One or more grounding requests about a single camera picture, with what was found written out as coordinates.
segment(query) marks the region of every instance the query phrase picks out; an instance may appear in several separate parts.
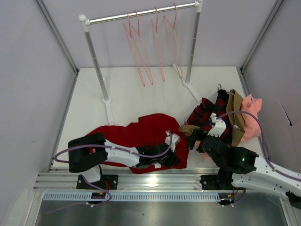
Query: gray wall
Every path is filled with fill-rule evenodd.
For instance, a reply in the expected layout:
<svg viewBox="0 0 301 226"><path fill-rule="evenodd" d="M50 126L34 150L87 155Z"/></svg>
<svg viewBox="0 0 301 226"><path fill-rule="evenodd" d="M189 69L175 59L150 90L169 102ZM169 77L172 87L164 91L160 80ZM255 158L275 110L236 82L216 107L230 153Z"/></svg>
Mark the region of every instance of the gray wall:
<svg viewBox="0 0 301 226"><path fill-rule="evenodd" d="M50 158L73 81L33 0L0 6L0 225Z"/></svg>
<svg viewBox="0 0 301 226"><path fill-rule="evenodd" d="M287 0L246 71L251 92L263 99L259 116L271 160L297 172L301 172L300 21L301 1Z"/></svg>
<svg viewBox="0 0 301 226"><path fill-rule="evenodd" d="M78 22L79 14L88 18L123 14L134 9L145 10L155 6L165 7L192 2L192 0L45 0L63 39L78 67L92 67L93 63ZM204 0L199 23L199 34L194 65L241 66L258 33L263 26L275 0ZM179 10L177 34L180 43L182 64L186 65L191 42L193 17L192 8ZM164 65L173 63L168 47L163 15L170 20L174 12L159 14L159 33L164 54ZM155 15L140 18L142 34L151 65L158 65L151 33L150 20ZM91 27L100 66L134 66L132 54L125 36L123 22L113 21Z"/></svg>

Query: white floor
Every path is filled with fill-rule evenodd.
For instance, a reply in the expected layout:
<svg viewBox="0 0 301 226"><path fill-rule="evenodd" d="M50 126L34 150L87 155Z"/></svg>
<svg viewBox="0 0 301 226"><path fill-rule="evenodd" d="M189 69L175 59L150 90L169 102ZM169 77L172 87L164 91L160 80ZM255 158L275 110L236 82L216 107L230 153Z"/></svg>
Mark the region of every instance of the white floor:
<svg viewBox="0 0 301 226"><path fill-rule="evenodd" d="M106 78L109 96L112 98L112 110L116 125L126 126L138 121L138 117L164 113L179 122L195 108L197 103L172 67L164 67L165 82L162 82L158 67L152 67L154 85L145 76L143 87L136 68L101 68ZM244 96L239 76L235 67L193 67L191 81L201 97L215 103L217 86L223 89L235 89ZM70 140L85 136L90 131L107 125L107 115L102 100L102 92L94 68L81 68L72 96L67 118L64 124L57 152L68 148ZM241 142L239 146L248 148L262 156L257 138ZM68 154L62 154L62 160L68 160ZM67 168L66 163L54 162L52 168ZM103 166L104 169L116 167ZM211 159L191 150L188 156L187 170L216 168Z"/></svg>

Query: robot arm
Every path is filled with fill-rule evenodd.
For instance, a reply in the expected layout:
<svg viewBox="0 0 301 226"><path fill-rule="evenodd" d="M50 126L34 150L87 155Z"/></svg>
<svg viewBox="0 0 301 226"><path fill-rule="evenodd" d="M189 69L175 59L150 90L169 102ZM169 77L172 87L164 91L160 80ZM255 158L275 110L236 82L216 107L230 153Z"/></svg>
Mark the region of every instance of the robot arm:
<svg viewBox="0 0 301 226"><path fill-rule="evenodd" d="M68 147L92 144L101 147L79 148L68 152L69 172L81 173L88 182L92 183L101 179L98 165L105 162L120 163L135 168L145 168L152 164L171 167L177 162L175 151L179 142L180 137L176 134L168 134L165 142L160 145L142 147L125 147L114 144L106 140L102 133L80 137L70 141Z"/></svg>
<svg viewBox="0 0 301 226"><path fill-rule="evenodd" d="M195 141L200 140L197 151L207 153L220 167L216 179L220 189L245 187L288 197L294 207L301 209L301 182L293 179L301 178L298 173L273 164L275 169L289 176L286 177L272 169L257 153L243 147L228 147L220 139L226 129L225 123L215 114L211 115L211 121L213 128L210 131L196 129L189 145L192 149Z"/></svg>

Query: red plaid shirt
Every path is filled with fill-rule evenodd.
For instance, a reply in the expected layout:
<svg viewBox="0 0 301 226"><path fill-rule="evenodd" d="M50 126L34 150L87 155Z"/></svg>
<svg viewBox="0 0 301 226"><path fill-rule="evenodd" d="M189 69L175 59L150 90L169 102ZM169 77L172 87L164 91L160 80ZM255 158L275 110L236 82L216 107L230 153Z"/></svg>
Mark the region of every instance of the red plaid shirt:
<svg viewBox="0 0 301 226"><path fill-rule="evenodd" d="M201 130L209 131L212 128L209 121L211 113L215 113L217 116L226 113L229 94L224 89L219 90L217 93L218 97L215 104L206 98L202 98L202 103L194 109L187 120L189 125L199 126ZM223 120L227 128L222 134L221 139L224 144L228 145L232 142L231 124L228 116L223 117Z"/></svg>

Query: white rack post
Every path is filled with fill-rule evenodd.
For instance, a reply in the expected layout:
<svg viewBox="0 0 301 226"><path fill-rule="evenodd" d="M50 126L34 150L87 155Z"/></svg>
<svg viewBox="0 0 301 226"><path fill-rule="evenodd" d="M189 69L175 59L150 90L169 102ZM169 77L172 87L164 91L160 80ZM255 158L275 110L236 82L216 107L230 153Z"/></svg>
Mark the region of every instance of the white rack post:
<svg viewBox="0 0 301 226"><path fill-rule="evenodd" d="M108 21L112 21L112 20L126 19L128 17L143 16L143 15L148 15L148 14L154 14L157 12L160 13L160 12L167 12L167 11L171 11L171 10L175 10L175 9L196 7L197 14L196 14L196 20L195 20L195 26L194 26L193 39L192 39L192 47L191 47L191 52L190 52L190 57L189 57L189 65L188 65L186 80L183 81L183 85L189 90L189 92L192 94L192 96L195 98L195 100L197 102L199 102L200 96L198 95L197 91L191 85L190 73L191 73L193 54L194 54L194 48L195 48L195 43L196 43L196 35L198 32L199 14L202 9L202 2L203 2L203 0L198 0L198 1L194 1L192 3L187 3L187 4L182 4L182 5L173 5L173 6L164 7L164 8L151 9L151 10L146 10L146 11L141 11L141 12L133 12L133 13L129 13L129 14L116 15L116 16L102 17L102 18L96 18L96 19L91 19L91 20L87 19L87 17L85 15L79 16L79 21L81 22L83 31L85 33L85 37L87 40L87 44L89 46L89 50L90 50L91 57L92 57L92 60L94 63L96 74L97 74L97 77L98 77L98 80L99 80L99 83L100 83L100 86L101 86L101 89L103 92L103 102L106 107L109 125L114 125L114 118L113 118L113 112L112 112L112 107L111 107L112 99L109 97L106 86L105 86L105 80L101 73L99 63L97 61L95 49L93 47L93 43L92 43L92 39L90 36L90 31L89 31L88 26L90 26L92 24L98 24L98 23L108 22Z"/></svg>

